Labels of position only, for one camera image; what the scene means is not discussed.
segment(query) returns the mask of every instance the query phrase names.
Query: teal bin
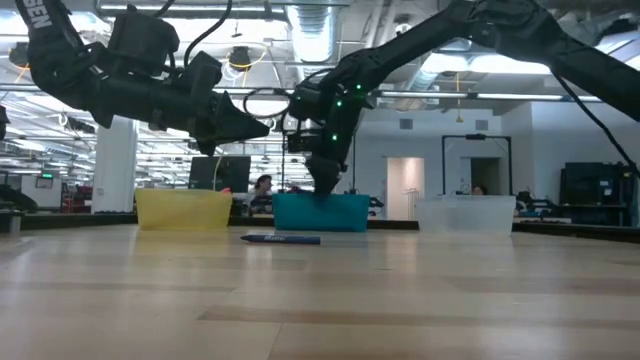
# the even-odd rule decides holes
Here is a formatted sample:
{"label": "teal bin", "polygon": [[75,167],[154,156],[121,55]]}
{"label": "teal bin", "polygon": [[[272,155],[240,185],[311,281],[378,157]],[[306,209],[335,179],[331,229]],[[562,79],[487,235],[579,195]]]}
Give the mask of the teal bin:
{"label": "teal bin", "polygon": [[368,195],[274,194],[277,230],[367,231]]}

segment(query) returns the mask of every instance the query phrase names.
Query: yellow bin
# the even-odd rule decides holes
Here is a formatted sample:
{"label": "yellow bin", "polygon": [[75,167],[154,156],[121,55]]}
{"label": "yellow bin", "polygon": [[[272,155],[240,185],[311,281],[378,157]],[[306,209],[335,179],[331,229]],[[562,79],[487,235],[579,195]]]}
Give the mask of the yellow bin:
{"label": "yellow bin", "polygon": [[211,190],[136,189],[138,224],[143,230],[226,228],[233,197]]}

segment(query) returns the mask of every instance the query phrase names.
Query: cable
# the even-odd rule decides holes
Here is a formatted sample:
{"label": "cable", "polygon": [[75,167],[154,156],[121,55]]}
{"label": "cable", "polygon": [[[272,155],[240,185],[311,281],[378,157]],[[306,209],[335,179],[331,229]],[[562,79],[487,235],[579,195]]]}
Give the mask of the cable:
{"label": "cable", "polygon": [[172,52],[169,52],[169,66],[172,69],[176,68],[176,57],[173,55]]}
{"label": "cable", "polygon": [[[307,76],[304,80],[302,80],[302,82],[300,83],[300,85],[305,84],[309,81],[311,81],[311,79],[313,79],[314,77],[320,75],[320,74],[324,74],[327,73],[329,71],[333,70],[333,68],[326,68],[326,69],[322,69],[322,70],[318,70],[314,73],[312,73],[311,75]],[[289,111],[289,106],[287,105],[287,107],[285,107],[283,110],[278,111],[276,113],[273,114],[268,114],[268,115],[257,115],[257,114],[253,114],[251,111],[249,111],[249,109],[247,108],[247,102],[249,101],[249,99],[258,94],[259,92],[262,91],[272,91],[274,95],[277,96],[284,96],[287,99],[289,99],[289,102],[291,102],[291,95],[289,95],[287,93],[287,91],[283,88],[276,88],[276,87],[262,87],[262,88],[256,88],[254,90],[252,90],[251,92],[249,92],[247,95],[244,96],[244,98],[242,99],[242,108],[244,109],[244,112],[246,114],[249,114],[251,116],[253,116],[256,119],[270,119],[270,118],[274,118],[274,117],[278,117],[278,116],[285,116],[287,114],[287,112]]]}
{"label": "cable", "polygon": [[613,136],[613,134],[611,133],[609,128],[607,128],[607,126],[602,121],[600,121],[600,119],[598,119],[598,117],[596,117],[591,112],[591,110],[589,110],[589,108],[587,108],[587,106],[582,102],[582,100],[580,100],[580,97],[575,93],[575,91],[573,91],[571,89],[571,87],[569,87],[569,85],[567,84],[566,81],[564,81],[563,78],[561,78],[560,76],[556,75],[555,73],[553,74],[553,76],[556,78],[556,80],[558,80],[558,83],[560,83],[560,86],[562,86],[562,88],[569,94],[569,96],[571,96],[573,98],[573,100],[576,102],[576,104],[578,104],[580,109],[582,109],[582,111],[594,123],[596,123],[596,125],[598,125],[598,127],[600,127],[600,129],[602,129],[602,131],[604,131],[604,134],[607,136],[607,139],[609,139],[611,144],[613,144],[613,146],[616,148],[616,150],[618,150],[618,153],[620,154],[620,156],[622,156],[624,161],[627,162],[627,165],[631,169],[631,172],[633,173],[633,175],[635,175],[638,179],[640,179],[640,171],[638,171],[638,167],[636,166],[636,163],[633,162],[633,160],[631,160],[629,155],[627,155],[627,152],[622,148],[620,143],[618,143],[618,141]]}
{"label": "cable", "polygon": [[220,155],[220,157],[218,157],[218,161],[216,162],[216,168],[215,170],[213,170],[213,191],[216,191],[216,177],[218,176],[218,167],[220,166],[220,162],[222,160],[222,158],[224,157],[224,155]]}
{"label": "cable", "polygon": [[164,3],[164,5],[162,5],[162,7],[153,14],[153,17],[160,17],[164,15],[164,13],[166,13],[167,10],[169,10],[169,8],[171,7],[171,5],[173,5],[174,2],[176,2],[176,0],[167,0],[167,2]]}
{"label": "cable", "polygon": [[244,72],[244,77],[242,78],[242,87],[244,87],[247,83],[247,75],[249,75],[249,70]]}
{"label": "cable", "polygon": [[256,119],[271,119],[273,117],[277,117],[277,116],[283,116],[285,115],[288,111],[289,111],[289,105],[287,105],[284,109],[282,109],[281,111],[278,111],[276,113],[273,114],[268,114],[268,115],[257,115],[257,114],[253,114],[252,112],[250,112],[247,109],[247,101],[249,100],[249,98],[251,98],[252,96],[258,94],[259,92],[263,92],[263,91],[272,91],[273,95],[276,96],[284,96],[287,99],[289,99],[289,101],[291,101],[291,95],[289,95],[287,93],[287,91],[283,88],[275,88],[275,87],[262,87],[262,88],[256,88],[251,90],[251,92],[249,92],[247,95],[245,95],[244,99],[242,99],[242,108],[244,109],[244,112],[253,116]]}
{"label": "cable", "polygon": [[30,69],[29,69],[29,64],[27,64],[27,66],[25,66],[25,67],[23,67],[23,68],[21,68],[21,67],[19,67],[19,66],[16,66],[16,67],[17,67],[17,68],[19,68],[19,69],[22,69],[22,71],[20,72],[20,75],[18,75],[18,77],[17,77],[17,78],[16,78],[16,80],[14,81],[14,83],[16,83],[16,84],[17,84],[17,83],[19,83],[19,82],[20,82],[20,79],[22,79],[22,77],[24,76],[24,73],[25,73],[25,72],[27,72],[27,70],[30,70]]}
{"label": "cable", "polygon": [[207,31],[203,32],[202,34],[200,34],[200,36],[198,36],[195,40],[191,42],[191,44],[189,44],[189,47],[187,47],[187,51],[185,51],[184,53],[185,68],[187,67],[187,65],[189,65],[189,56],[191,55],[191,51],[193,51],[193,49],[196,47],[196,45],[198,45],[198,43],[204,40],[207,36],[211,35],[214,31],[218,30],[218,28],[222,26],[222,24],[224,24],[224,21],[227,20],[227,18],[229,17],[229,14],[231,13],[232,6],[233,6],[233,0],[227,0],[227,8],[224,10],[224,13],[220,17],[220,19],[218,19],[218,21],[215,24],[213,24],[212,27],[207,29]]}

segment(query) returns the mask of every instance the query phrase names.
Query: person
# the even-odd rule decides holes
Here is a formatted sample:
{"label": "person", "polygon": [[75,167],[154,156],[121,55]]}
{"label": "person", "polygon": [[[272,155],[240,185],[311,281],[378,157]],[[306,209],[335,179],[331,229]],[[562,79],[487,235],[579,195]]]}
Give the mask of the person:
{"label": "person", "polygon": [[271,186],[271,175],[261,175],[258,178],[247,199],[249,214],[271,213],[271,201],[266,199],[271,196]]}
{"label": "person", "polygon": [[471,195],[487,195],[487,188],[484,185],[476,185],[473,187],[473,190],[471,190]]}

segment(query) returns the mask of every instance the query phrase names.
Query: wall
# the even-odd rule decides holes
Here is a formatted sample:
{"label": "wall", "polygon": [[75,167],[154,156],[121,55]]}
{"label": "wall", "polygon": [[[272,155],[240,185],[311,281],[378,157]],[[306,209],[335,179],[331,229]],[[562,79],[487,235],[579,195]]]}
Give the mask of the wall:
{"label": "wall", "polygon": [[532,104],[523,104],[503,115],[502,133],[511,136],[513,192],[529,189],[535,193]]}
{"label": "wall", "polygon": [[21,191],[38,203],[40,208],[60,208],[62,201],[62,180],[53,179],[51,189],[36,188],[36,176],[22,176]]}
{"label": "wall", "polygon": [[[631,159],[640,161],[640,123],[605,104],[589,108],[611,130]],[[560,171],[567,162],[623,161],[604,132],[577,105],[533,103],[536,195],[558,201]]]}
{"label": "wall", "polygon": [[[640,124],[605,104],[588,107],[640,161]],[[536,197],[557,202],[565,163],[622,161],[604,132],[573,103],[524,104],[502,117],[502,130],[513,138],[516,193],[529,188]]]}
{"label": "wall", "polygon": [[[460,116],[464,120],[461,123],[456,122],[458,112],[453,109],[445,113],[440,110],[400,112],[393,109],[376,109],[363,114],[358,134],[402,138],[476,134],[479,132],[475,127],[476,120],[489,121],[489,130],[482,133],[487,135],[502,133],[500,117],[494,116],[491,110],[466,109],[460,112]],[[400,129],[400,119],[412,119],[413,129]]]}
{"label": "wall", "polygon": [[[433,111],[398,112],[376,109],[363,115],[356,137],[356,188],[363,194],[386,198],[386,166],[388,157],[424,158],[425,195],[442,192],[442,135],[475,134],[475,120],[488,120],[488,135],[501,134],[501,118],[491,110],[463,110],[462,123],[456,122],[457,111],[442,113]],[[399,119],[413,119],[413,130],[401,130]],[[505,158],[503,150],[495,143],[469,142],[462,139],[447,140],[447,191],[458,190],[462,183],[470,182],[461,174],[464,157]],[[352,181],[352,153],[347,158],[349,168],[336,186],[336,192],[348,190]]]}
{"label": "wall", "polygon": [[[465,141],[463,139],[448,140],[447,192],[461,188],[470,183],[461,171],[461,161],[466,157],[506,158],[504,151],[490,141]],[[442,193],[442,150],[440,137],[421,139],[399,139],[358,136],[356,141],[356,188],[362,194],[379,196],[384,199],[387,180],[388,157],[420,157],[424,158],[425,196]],[[351,171],[354,166],[349,160],[349,170],[344,174],[336,187],[342,193],[349,189]]]}

